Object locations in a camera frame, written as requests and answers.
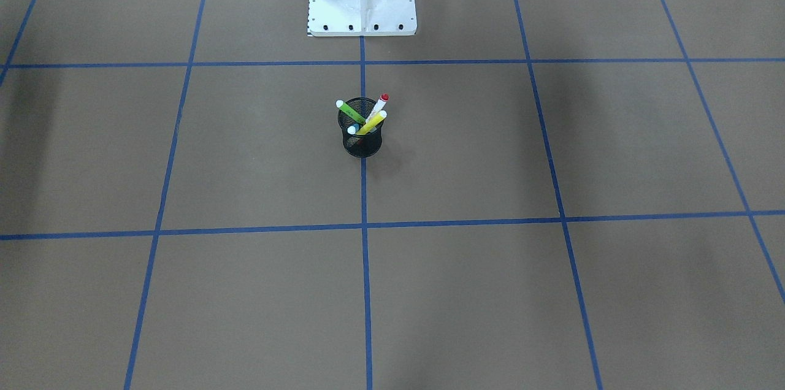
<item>white marker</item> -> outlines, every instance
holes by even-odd
[[[370,114],[368,114],[368,117],[365,118],[365,123],[370,122],[370,119],[373,119],[373,116],[375,116],[379,111],[381,111],[382,108],[385,107],[385,103],[387,103],[387,99],[389,99],[389,96],[387,96],[386,93],[382,94],[381,97],[379,97],[379,100],[378,102],[376,102],[376,105],[373,105],[373,110],[371,110]]]

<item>yellow marker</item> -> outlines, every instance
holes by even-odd
[[[373,127],[380,124],[387,117],[387,111],[381,110],[378,114],[373,116],[373,119],[370,119],[367,124],[363,125],[362,128],[359,128],[357,132],[357,136],[364,136],[367,134]]]

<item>green marker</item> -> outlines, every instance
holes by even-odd
[[[335,102],[335,107],[343,111],[347,116],[354,119],[355,122],[359,124],[365,124],[365,119],[363,119],[362,116],[360,116],[357,111],[353,110],[349,105],[346,105],[346,102],[343,100],[337,100]]]

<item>black mesh cup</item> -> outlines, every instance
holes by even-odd
[[[367,99],[366,97],[356,97],[355,99],[347,100],[346,104],[357,111],[360,116],[367,118],[376,102]],[[346,132],[346,128],[356,123],[357,122],[354,121],[354,119],[339,110],[339,126],[341,127],[341,133],[343,134],[344,149],[357,158],[370,157],[381,148],[381,126],[384,124],[384,121],[381,121],[376,125],[375,131],[367,133],[364,136],[357,136]]]

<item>pen holder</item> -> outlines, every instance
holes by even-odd
[[[357,111],[360,116],[368,117],[376,102],[366,97],[356,97],[355,99],[347,100],[346,104]],[[354,119],[344,114],[343,111],[339,111],[339,126],[343,134],[344,149],[357,158],[370,157],[381,148],[381,126],[384,125],[384,121],[376,125],[376,130],[368,132],[364,136],[346,132],[346,128],[356,123]]]

